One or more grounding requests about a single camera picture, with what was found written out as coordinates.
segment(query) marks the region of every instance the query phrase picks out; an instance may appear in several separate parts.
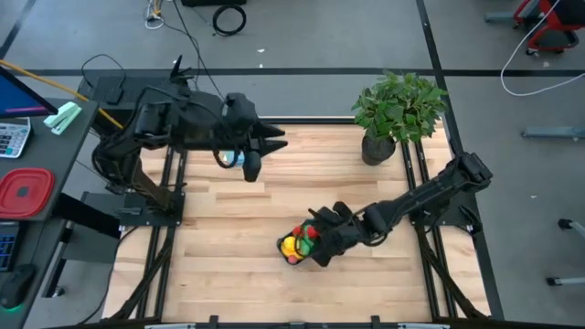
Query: monitor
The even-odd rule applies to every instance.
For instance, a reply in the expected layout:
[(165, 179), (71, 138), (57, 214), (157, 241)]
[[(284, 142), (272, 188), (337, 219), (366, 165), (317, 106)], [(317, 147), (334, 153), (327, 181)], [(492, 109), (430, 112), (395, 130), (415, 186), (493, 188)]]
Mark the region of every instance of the monitor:
[(0, 67), (0, 119), (57, 113), (54, 106)]

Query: green object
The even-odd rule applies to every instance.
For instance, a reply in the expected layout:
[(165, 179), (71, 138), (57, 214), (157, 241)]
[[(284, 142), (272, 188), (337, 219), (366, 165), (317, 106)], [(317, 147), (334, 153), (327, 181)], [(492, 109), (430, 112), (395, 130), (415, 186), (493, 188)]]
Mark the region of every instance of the green object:
[(399, 79), (385, 71), (385, 77), (372, 88), (365, 88), (351, 110), (359, 110), (355, 122), (367, 130), (367, 136), (383, 140), (392, 136), (396, 142), (418, 142), (432, 136), (436, 120), (447, 103), (441, 96), (447, 91), (414, 73)]
[(61, 135), (80, 114), (81, 107), (70, 101), (58, 108), (58, 113), (49, 115), (43, 122), (55, 135)]
[(4, 309), (4, 311), (7, 313), (16, 313), (16, 312), (20, 311), (20, 309), (22, 309), (22, 304), (18, 305), (17, 307), (13, 307), (11, 309)]
[(303, 256), (306, 256), (309, 253), (311, 253), (312, 246), (309, 246), (309, 244), (307, 243), (307, 241), (305, 239), (301, 240), (300, 245), (301, 246), (300, 246), (299, 250), (301, 251), (301, 254), (303, 254)]

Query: wooden tabletop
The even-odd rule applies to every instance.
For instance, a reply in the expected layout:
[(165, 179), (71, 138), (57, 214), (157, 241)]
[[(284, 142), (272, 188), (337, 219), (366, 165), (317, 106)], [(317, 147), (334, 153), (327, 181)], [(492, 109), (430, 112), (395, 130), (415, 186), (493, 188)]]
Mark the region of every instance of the wooden tabletop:
[[(186, 208), (175, 238), (164, 321), (207, 322), (212, 314), (221, 322), (368, 322), (374, 314), (383, 322), (429, 321), (418, 242), (406, 219), (381, 246), (358, 245), (327, 268), (310, 260), (290, 266), (276, 249), (276, 239), (308, 218), (309, 207), (342, 200), (359, 209), (406, 192), (399, 147), (372, 167), (360, 158), (359, 127), (282, 128), (289, 146), (264, 158), (255, 183), (244, 182), (241, 169), (219, 168), (210, 152), (189, 153)], [(435, 176), (451, 160), (444, 130), (423, 145)], [(411, 154), (416, 158), (413, 146)], [(164, 160), (165, 150), (143, 151), (144, 171), (155, 182)], [(452, 277), (489, 313), (471, 237), (457, 228), (441, 233)], [(142, 278), (149, 238), (150, 229), (140, 228), (120, 246), (104, 317), (120, 308)], [(440, 280), (435, 281), (446, 314)]]

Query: toy fruit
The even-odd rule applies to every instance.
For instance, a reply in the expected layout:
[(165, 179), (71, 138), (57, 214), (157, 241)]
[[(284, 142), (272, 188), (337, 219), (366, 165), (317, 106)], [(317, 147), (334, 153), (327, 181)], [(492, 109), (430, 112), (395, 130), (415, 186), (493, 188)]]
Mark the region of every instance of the toy fruit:
[(305, 224), (292, 229), (289, 236), (280, 242), (279, 249), (289, 264), (297, 264), (313, 251), (315, 239), (319, 232), (313, 226)]

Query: green plant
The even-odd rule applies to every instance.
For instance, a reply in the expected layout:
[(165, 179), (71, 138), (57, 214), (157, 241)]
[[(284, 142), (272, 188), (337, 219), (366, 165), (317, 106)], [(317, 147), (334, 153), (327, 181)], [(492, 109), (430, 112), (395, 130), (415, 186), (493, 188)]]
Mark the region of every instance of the green plant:
[(359, 110), (355, 122), (367, 130), (367, 136), (383, 139), (392, 136), (397, 142), (420, 141), (432, 136), (439, 114), (447, 110), (441, 95), (447, 91), (414, 73), (399, 79), (384, 72), (372, 88), (365, 88), (353, 110)]

